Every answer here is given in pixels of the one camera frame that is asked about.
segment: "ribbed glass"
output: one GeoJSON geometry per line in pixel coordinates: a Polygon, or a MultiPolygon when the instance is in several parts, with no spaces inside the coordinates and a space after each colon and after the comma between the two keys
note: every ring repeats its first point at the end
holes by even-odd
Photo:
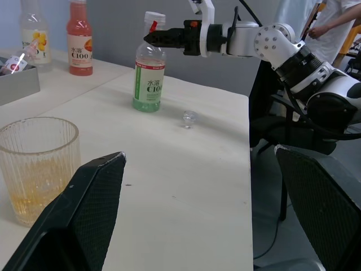
{"type": "Polygon", "coordinates": [[[53,117],[0,129],[0,167],[17,219],[32,226],[79,168],[79,130],[53,117]]]}

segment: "black chair leg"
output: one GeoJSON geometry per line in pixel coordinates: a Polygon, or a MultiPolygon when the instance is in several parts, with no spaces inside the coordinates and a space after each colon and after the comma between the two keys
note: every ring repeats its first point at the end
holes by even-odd
{"type": "Polygon", "coordinates": [[[281,192],[281,212],[280,212],[280,220],[285,221],[287,215],[287,187],[282,178],[282,192],[281,192]]]}
{"type": "Polygon", "coordinates": [[[259,149],[259,151],[257,152],[257,155],[260,155],[261,153],[263,153],[264,151],[266,151],[269,147],[272,147],[273,144],[272,143],[267,143],[266,145],[264,145],[262,148],[259,149]]]}

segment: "red label bottle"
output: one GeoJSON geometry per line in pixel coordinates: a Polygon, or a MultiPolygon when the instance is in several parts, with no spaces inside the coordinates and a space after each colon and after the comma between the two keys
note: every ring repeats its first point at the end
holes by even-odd
{"type": "Polygon", "coordinates": [[[86,18],[86,0],[71,0],[67,32],[69,72],[78,76],[92,75],[93,30],[86,18]]]}

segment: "bottle label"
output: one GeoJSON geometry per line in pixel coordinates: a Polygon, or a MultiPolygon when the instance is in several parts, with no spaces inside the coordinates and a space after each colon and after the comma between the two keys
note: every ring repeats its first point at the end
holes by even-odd
{"type": "Polygon", "coordinates": [[[7,62],[5,62],[3,68],[10,70],[12,73],[15,73],[23,71],[27,65],[28,62],[26,62],[24,59],[13,55],[7,60],[7,62]]]}
{"type": "Polygon", "coordinates": [[[34,56],[35,64],[48,64],[51,62],[49,35],[47,31],[23,29],[23,48],[30,45],[35,39],[39,40],[37,53],[34,56]]]}
{"type": "Polygon", "coordinates": [[[165,65],[135,63],[134,98],[143,103],[159,103],[163,88],[165,65]]]}
{"type": "Polygon", "coordinates": [[[68,35],[69,65],[77,68],[93,66],[93,41],[91,36],[68,35]]]}

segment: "plastic bottle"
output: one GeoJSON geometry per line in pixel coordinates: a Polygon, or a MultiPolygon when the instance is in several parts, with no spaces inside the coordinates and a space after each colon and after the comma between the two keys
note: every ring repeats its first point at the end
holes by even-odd
{"type": "MultiPolygon", "coordinates": [[[[165,15],[146,12],[144,36],[165,26],[165,15]]],[[[137,49],[133,107],[142,112],[156,112],[160,108],[165,69],[165,51],[143,42],[137,49]]]]}
{"type": "Polygon", "coordinates": [[[0,69],[0,76],[11,75],[30,69],[31,66],[34,65],[34,57],[37,54],[38,44],[38,40],[36,39],[30,45],[12,55],[0,69]]]}
{"type": "Polygon", "coordinates": [[[21,0],[20,28],[23,48],[39,39],[34,63],[40,72],[51,70],[49,28],[41,14],[39,0],[21,0]]]}
{"type": "Polygon", "coordinates": [[[67,31],[69,72],[78,76],[92,75],[93,30],[86,18],[86,0],[71,0],[67,31]]]}

